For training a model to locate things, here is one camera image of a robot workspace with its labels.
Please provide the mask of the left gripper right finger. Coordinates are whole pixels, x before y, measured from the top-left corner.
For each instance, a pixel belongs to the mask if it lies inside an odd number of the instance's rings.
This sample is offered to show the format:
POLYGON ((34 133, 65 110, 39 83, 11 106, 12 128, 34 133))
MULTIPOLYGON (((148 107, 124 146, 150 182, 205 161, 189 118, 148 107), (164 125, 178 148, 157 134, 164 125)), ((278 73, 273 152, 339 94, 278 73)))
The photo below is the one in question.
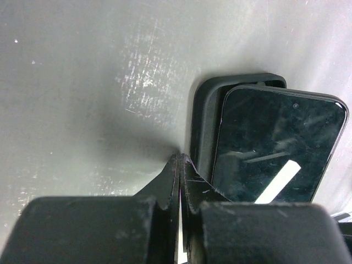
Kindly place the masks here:
POLYGON ((180 158, 189 263, 348 263, 349 225, 312 203, 231 202, 180 158))

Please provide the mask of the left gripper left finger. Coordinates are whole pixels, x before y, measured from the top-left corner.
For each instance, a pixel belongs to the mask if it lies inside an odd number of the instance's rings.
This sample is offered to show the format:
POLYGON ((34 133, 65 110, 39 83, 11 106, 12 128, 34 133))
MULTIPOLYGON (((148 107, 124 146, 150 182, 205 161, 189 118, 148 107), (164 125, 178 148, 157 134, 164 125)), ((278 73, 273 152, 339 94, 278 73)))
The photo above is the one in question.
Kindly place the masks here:
POLYGON ((133 196, 54 196, 22 211, 1 263, 177 263, 180 155, 133 196))

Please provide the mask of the black phone case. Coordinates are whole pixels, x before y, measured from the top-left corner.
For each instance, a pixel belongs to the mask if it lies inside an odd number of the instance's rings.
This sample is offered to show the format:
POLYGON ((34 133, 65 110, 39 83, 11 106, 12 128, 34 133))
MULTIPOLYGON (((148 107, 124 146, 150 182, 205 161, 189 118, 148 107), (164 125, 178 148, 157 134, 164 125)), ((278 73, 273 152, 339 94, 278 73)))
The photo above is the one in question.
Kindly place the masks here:
POLYGON ((212 181, 219 124, 226 93, 238 85, 257 84, 285 89, 287 82, 272 73, 217 76, 203 81, 192 102, 190 158, 199 174, 212 181))

